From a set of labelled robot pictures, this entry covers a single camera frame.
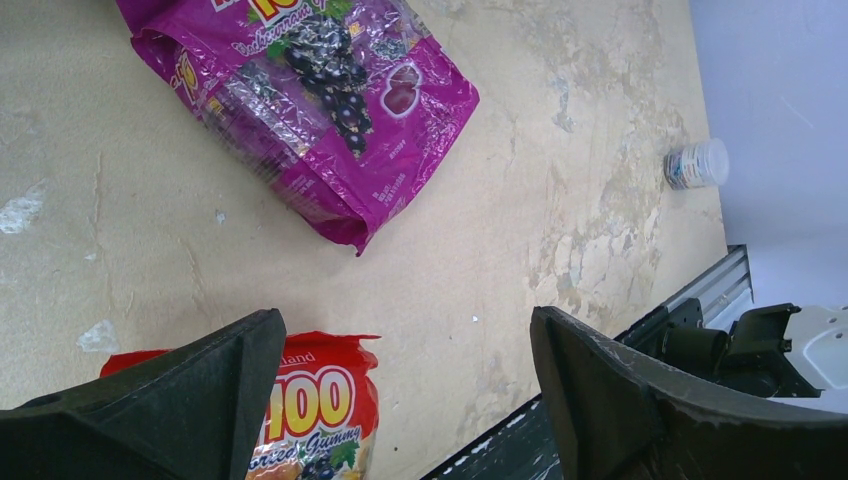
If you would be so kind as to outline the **small clear plastic cup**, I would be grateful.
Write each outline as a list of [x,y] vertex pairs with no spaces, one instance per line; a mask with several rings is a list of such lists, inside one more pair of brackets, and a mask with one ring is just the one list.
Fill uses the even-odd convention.
[[722,186],[729,170],[728,152],[720,139],[689,144],[664,157],[664,177],[674,190]]

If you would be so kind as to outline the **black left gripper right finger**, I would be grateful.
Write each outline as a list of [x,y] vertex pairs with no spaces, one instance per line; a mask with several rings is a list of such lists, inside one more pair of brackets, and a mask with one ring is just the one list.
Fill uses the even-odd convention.
[[847,418],[699,379],[650,382],[671,457],[657,479],[843,479]]

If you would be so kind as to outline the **red gummy candy bag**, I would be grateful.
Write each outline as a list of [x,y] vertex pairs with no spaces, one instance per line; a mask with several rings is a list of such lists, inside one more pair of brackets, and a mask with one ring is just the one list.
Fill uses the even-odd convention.
[[367,334],[289,336],[249,479],[365,479],[379,425]]

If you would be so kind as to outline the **purple gummy candy bag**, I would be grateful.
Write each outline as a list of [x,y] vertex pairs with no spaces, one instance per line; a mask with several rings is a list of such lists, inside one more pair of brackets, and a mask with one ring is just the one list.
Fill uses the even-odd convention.
[[404,1],[122,1],[137,55],[322,237],[363,251],[479,93]]

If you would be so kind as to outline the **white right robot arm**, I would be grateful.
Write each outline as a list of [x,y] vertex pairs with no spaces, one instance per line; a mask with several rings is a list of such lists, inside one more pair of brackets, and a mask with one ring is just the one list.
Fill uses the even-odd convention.
[[847,412],[847,307],[791,303],[704,324],[685,312],[650,355],[702,380],[803,408]]

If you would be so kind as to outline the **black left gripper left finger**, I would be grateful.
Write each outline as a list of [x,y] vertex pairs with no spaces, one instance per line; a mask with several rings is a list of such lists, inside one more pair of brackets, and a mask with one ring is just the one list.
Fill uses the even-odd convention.
[[242,479],[286,327],[256,311],[118,373],[1,414],[5,479]]

